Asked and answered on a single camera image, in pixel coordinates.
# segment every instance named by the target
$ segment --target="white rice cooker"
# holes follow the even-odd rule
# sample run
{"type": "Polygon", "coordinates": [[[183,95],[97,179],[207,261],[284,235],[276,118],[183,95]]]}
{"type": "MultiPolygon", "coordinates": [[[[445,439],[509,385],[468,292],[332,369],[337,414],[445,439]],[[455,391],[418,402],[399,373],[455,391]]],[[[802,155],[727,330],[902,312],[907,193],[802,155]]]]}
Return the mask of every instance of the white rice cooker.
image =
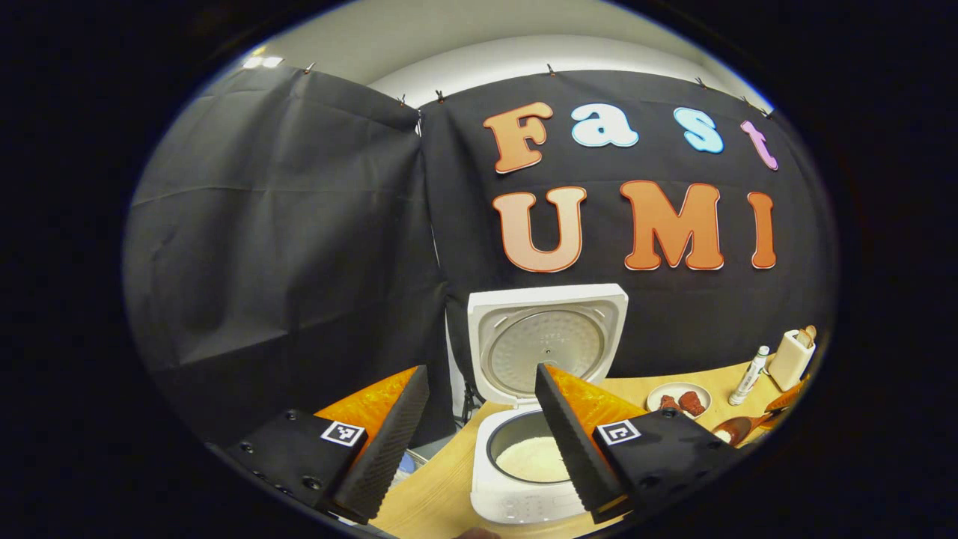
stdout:
{"type": "Polygon", "coordinates": [[[476,388],[488,401],[513,406],[490,415],[479,426],[470,498],[480,516],[500,524],[531,524],[585,512],[554,446],[553,451],[540,452],[551,460],[528,462],[535,464],[528,470],[513,464],[507,471],[501,457],[526,442],[522,449],[534,452],[519,458],[532,460],[537,448],[530,444],[555,443],[536,399],[536,367],[547,363],[587,382],[600,382],[619,346],[627,304],[628,296],[616,284],[469,296],[469,346],[476,388]],[[536,475],[546,470],[548,478],[536,475]]]}

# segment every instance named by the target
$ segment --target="inner lid plate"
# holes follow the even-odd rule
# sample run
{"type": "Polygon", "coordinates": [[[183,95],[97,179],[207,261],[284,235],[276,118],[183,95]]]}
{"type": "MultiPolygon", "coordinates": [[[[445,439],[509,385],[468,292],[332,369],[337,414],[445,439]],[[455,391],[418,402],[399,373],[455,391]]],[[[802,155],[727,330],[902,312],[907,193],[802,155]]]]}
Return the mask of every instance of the inner lid plate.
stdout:
{"type": "Polygon", "coordinates": [[[605,350],[602,328],[572,310],[518,316],[498,330],[482,368],[494,387],[517,397],[535,396],[539,363],[587,378],[599,367],[605,350]]]}

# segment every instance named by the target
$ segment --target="white plate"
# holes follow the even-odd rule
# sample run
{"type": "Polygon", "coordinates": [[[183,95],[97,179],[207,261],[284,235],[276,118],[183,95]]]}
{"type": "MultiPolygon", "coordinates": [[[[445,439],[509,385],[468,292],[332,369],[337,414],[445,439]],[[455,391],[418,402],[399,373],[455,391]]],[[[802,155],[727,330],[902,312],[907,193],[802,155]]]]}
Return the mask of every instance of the white plate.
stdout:
{"type": "MultiPolygon", "coordinates": [[[[702,406],[705,407],[705,411],[709,410],[709,407],[712,406],[712,395],[705,389],[705,387],[698,386],[696,384],[689,384],[688,382],[672,382],[671,384],[665,384],[659,386],[652,390],[652,393],[649,393],[649,398],[646,399],[646,410],[656,411],[660,407],[662,402],[662,397],[669,395],[675,402],[678,402],[678,398],[684,395],[687,391],[694,391],[698,395],[698,401],[702,403],[702,406]]],[[[688,415],[692,419],[698,419],[702,416],[691,415],[687,411],[683,410],[682,413],[688,415]]]]}

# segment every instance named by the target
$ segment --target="pink letter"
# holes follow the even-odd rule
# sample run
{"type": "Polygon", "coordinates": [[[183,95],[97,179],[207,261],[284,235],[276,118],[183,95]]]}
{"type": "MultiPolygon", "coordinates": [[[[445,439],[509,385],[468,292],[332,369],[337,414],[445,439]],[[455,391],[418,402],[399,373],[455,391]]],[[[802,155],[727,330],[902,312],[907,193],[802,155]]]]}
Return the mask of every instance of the pink letter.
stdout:
{"type": "Polygon", "coordinates": [[[759,157],[765,162],[765,166],[773,171],[777,171],[778,161],[775,160],[775,157],[772,157],[772,154],[768,152],[768,148],[765,147],[765,135],[758,129],[755,129],[755,126],[748,120],[741,123],[741,130],[748,133],[748,136],[752,139],[752,144],[755,145],[755,150],[759,153],[759,157]]]}

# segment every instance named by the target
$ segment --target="white bottle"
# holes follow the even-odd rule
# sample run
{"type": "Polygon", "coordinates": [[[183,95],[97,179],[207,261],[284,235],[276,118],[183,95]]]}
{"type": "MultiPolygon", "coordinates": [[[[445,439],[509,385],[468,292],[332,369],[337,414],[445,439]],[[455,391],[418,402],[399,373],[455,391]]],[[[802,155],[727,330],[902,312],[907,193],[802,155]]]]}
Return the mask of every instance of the white bottle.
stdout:
{"type": "Polygon", "coordinates": [[[767,357],[768,346],[762,346],[759,348],[759,353],[752,359],[752,363],[748,364],[748,368],[745,370],[745,376],[741,378],[739,386],[735,389],[735,392],[729,396],[728,404],[738,406],[745,402],[745,396],[748,395],[748,392],[751,391],[755,383],[758,382],[759,376],[762,375],[762,369],[765,367],[765,358],[767,357]]]}

